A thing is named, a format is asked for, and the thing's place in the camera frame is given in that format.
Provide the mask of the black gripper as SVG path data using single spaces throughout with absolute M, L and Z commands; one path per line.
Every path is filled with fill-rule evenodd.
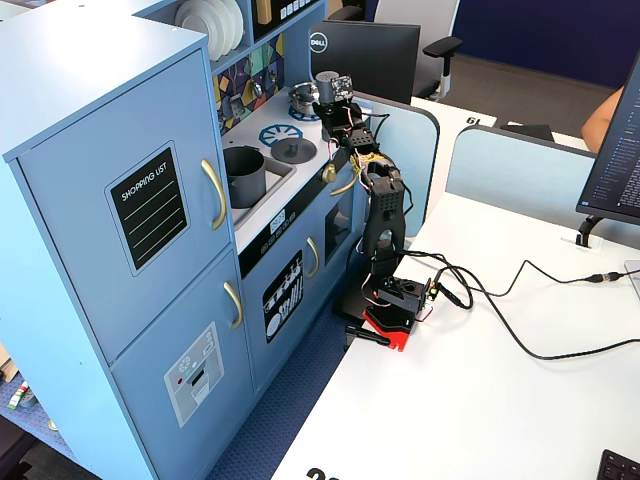
M 322 121 L 322 138 L 340 140 L 344 131 L 361 121 L 361 108 L 349 100 L 336 101 L 331 104 L 313 103 L 316 116 Z

